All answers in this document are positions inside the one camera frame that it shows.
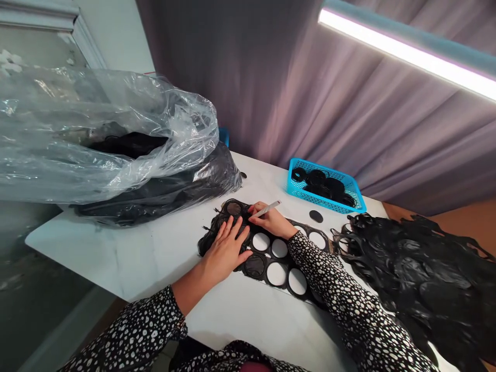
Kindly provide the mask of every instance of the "white table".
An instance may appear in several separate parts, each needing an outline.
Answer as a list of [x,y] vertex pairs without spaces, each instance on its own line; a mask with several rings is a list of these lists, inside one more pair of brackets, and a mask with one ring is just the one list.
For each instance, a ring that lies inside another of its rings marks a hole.
[[[247,204],[281,200],[278,210],[284,216],[328,236],[331,227],[340,230],[348,222],[344,214],[288,195],[287,170],[234,152],[232,157],[248,176],[234,194],[124,229],[104,227],[66,211],[29,234],[26,244],[133,301],[164,288],[199,261],[197,243],[206,232],[202,226],[210,226],[214,208],[229,198]],[[372,216],[387,217],[381,202],[364,200]],[[323,223],[309,217],[312,209],[322,214]],[[210,291],[188,315],[187,324],[191,337],[212,348],[242,339],[312,371],[355,370],[329,314],[240,273]]]

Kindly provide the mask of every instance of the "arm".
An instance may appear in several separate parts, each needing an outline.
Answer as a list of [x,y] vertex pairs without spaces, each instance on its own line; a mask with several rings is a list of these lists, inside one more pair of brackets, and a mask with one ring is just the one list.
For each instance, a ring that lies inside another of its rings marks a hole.
[[[251,212],[264,207],[259,202]],[[379,301],[346,272],[337,256],[316,247],[275,209],[264,217],[252,217],[250,221],[288,240],[291,256],[310,287],[324,299],[359,370],[436,370],[407,332],[384,312]]]
[[61,371],[147,370],[170,339],[186,337],[185,316],[217,283],[226,279],[252,252],[241,255],[247,227],[236,239],[240,218],[223,223],[205,257],[177,282],[150,298],[126,306],[119,317]]
[[61,371],[146,369],[168,340],[183,339],[187,332],[184,315],[168,286],[150,298],[127,305],[110,327]]

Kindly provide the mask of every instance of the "door frame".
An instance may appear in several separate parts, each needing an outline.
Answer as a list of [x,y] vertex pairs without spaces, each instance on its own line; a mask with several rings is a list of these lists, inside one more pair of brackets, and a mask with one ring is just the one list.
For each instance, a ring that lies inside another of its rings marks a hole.
[[107,68],[78,6],[52,0],[0,0],[0,25],[69,32],[92,69]]

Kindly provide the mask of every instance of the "sleeve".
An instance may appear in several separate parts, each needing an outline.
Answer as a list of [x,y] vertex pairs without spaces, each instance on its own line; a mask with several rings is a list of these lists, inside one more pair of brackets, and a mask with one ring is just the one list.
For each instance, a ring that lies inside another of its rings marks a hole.
[[60,371],[135,371],[150,367],[168,340],[186,337],[170,286],[127,305],[119,317]]
[[377,298],[346,272],[336,255],[323,252],[300,231],[289,239],[288,247],[341,328],[345,347],[360,371],[437,370]]

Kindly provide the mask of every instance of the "person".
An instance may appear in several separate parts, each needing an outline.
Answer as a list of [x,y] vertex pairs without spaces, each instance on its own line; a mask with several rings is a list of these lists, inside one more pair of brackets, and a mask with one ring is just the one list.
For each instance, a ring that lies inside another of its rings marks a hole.
[[[313,291],[329,308],[343,332],[345,348],[362,371],[434,371],[436,367],[413,344],[408,333],[384,312],[379,301],[344,269],[337,256],[323,252],[276,209],[253,217],[267,204],[249,208],[249,221],[288,242],[288,250]],[[126,306],[99,337],[69,360],[61,371],[142,371],[169,340],[184,339],[185,318],[216,284],[252,254],[239,254],[248,237],[247,226],[236,239],[242,218],[231,216],[204,258],[181,279],[150,298]],[[176,371],[304,371],[263,354],[255,346],[233,341],[222,350],[203,352]]]

